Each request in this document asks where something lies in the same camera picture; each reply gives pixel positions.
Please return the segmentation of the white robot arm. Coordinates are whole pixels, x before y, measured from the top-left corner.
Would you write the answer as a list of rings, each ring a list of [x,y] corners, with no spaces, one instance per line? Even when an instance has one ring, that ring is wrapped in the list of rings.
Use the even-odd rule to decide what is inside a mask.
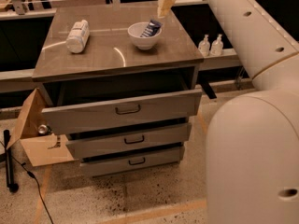
[[[206,134],[208,224],[299,224],[299,44],[255,0],[206,0],[254,92]]]

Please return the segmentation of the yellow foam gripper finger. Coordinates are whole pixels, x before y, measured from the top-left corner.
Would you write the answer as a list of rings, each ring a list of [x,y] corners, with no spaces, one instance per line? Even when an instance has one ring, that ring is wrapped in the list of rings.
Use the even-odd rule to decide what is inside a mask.
[[[158,0],[157,16],[159,18],[165,17],[175,2],[176,0]]]

